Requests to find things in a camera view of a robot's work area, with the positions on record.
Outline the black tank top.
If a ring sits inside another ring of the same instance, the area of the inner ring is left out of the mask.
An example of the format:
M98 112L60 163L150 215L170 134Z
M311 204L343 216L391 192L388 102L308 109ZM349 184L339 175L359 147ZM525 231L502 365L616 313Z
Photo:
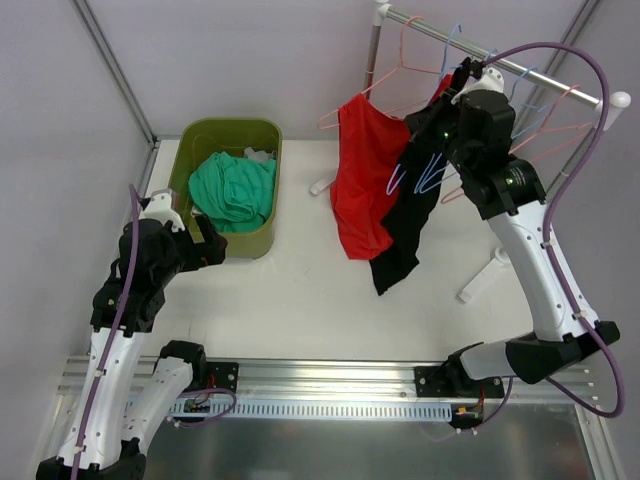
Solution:
M395 190L397 198L394 205L381 220L392 244L369 261L378 295L404 280L419 265L416 253L421 231L439 199L440 189L438 194L413 192L413 184L419 177L415 159L414 149L410 148L404 150L397 161L398 173L406 171L406 175Z

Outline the green tank top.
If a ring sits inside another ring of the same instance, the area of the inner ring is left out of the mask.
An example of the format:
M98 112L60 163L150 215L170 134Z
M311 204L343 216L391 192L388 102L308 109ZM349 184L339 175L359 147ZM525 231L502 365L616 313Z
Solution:
M213 153L189 177L194 206L219 232L249 233L271 216L277 161L256 163Z

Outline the grey tank top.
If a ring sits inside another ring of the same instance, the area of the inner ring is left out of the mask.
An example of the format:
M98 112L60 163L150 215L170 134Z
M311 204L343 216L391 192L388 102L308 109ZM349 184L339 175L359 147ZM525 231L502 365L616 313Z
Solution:
M252 147L247 147L244 150L244 157L256 163L263 164L270 160L275 160L277 157L277 152L275 150L254 150Z

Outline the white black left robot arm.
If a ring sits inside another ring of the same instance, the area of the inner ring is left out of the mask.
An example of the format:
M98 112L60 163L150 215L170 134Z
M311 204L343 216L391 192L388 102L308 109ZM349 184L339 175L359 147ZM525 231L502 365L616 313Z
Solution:
M37 478L142 478L169 407L183 392L205 389L203 346L172 340L161 349L151 382L125 407L166 286L179 273L225 260L226 239L207 217L198 216L196 224L200 242L170 220L143 218L124 227L119 256L92 301L89 366L78 408L60 450L40 462Z

